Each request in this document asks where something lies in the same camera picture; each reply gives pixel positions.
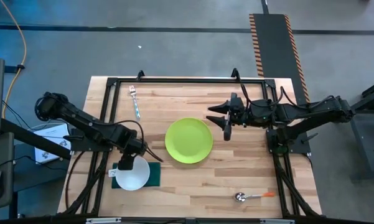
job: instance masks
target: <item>green towel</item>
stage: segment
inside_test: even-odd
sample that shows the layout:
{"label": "green towel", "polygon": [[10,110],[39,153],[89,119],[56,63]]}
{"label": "green towel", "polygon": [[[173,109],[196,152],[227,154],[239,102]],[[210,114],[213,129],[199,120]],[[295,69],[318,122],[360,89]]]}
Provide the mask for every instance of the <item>green towel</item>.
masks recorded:
{"label": "green towel", "polygon": [[[149,178],[144,187],[153,187],[161,185],[161,163],[160,162],[148,162],[149,165]],[[118,163],[112,165],[112,169],[116,169]],[[112,189],[119,189],[120,186],[116,181],[116,178],[112,177]]]}

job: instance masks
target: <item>orange handle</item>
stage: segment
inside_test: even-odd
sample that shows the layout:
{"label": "orange handle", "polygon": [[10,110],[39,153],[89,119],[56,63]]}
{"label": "orange handle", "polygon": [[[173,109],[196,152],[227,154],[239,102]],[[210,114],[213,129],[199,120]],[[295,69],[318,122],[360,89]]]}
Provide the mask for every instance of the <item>orange handle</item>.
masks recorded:
{"label": "orange handle", "polygon": [[275,196],[275,193],[274,192],[267,192],[267,193],[264,193],[263,195],[261,195],[262,197],[274,197]]}

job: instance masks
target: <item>yellow cable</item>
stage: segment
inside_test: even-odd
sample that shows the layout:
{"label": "yellow cable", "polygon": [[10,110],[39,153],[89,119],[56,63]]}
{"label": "yellow cable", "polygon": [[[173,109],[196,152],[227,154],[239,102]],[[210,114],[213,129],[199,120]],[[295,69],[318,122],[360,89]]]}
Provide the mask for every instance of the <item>yellow cable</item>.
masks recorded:
{"label": "yellow cable", "polygon": [[[18,22],[15,20],[14,16],[12,15],[11,11],[8,9],[8,7],[6,6],[6,3],[4,3],[4,1],[0,0],[1,4],[4,6],[4,8],[6,8],[8,14],[11,16],[11,19],[12,21],[15,23],[15,25],[17,26],[18,30],[19,30],[19,34],[21,35],[22,37],[22,41],[24,42],[24,58],[22,59],[22,62],[21,62],[21,65],[24,64],[25,62],[25,59],[26,59],[26,53],[27,53],[27,48],[26,48],[26,41],[25,41],[25,37],[24,37],[24,34],[22,33],[21,31],[21,28],[19,28],[19,25],[18,25]],[[16,75],[14,76],[14,78],[12,79],[11,81],[11,84],[10,84],[10,87],[8,88],[8,91],[7,91],[7,95],[6,95],[6,99],[4,100],[4,102],[6,102],[7,104],[7,101],[8,101],[8,98],[10,97],[10,94],[11,94],[11,90],[12,90],[12,86],[14,85],[15,81],[17,80],[19,74],[21,72],[21,69],[18,68],[18,71],[16,73]],[[7,109],[7,106],[4,104],[3,105],[3,108],[2,108],[2,112],[1,112],[1,116],[3,118],[6,118],[6,109]]]}

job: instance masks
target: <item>metal spoon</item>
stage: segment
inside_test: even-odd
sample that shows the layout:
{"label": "metal spoon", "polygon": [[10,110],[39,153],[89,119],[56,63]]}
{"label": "metal spoon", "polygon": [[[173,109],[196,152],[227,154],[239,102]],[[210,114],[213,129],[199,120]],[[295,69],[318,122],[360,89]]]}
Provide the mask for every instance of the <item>metal spoon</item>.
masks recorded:
{"label": "metal spoon", "polygon": [[273,192],[267,192],[261,195],[245,195],[245,193],[238,192],[235,194],[235,200],[237,202],[244,202],[248,198],[261,198],[261,197],[274,197],[275,194]]}

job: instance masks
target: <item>fork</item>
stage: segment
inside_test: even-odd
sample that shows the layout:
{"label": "fork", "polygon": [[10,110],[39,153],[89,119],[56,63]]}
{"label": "fork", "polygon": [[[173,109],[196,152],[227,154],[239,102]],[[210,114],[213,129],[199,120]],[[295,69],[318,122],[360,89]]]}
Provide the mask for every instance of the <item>fork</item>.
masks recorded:
{"label": "fork", "polygon": [[138,105],[137,105],[136,89],[133,85],[129,86],[129,89],[130,89],[130,95],[133,97],[134,110],[136,112],[136,119],[137,119],[137,121],[139,121],[141,116],[139,114],[139,109],[138,109]]}

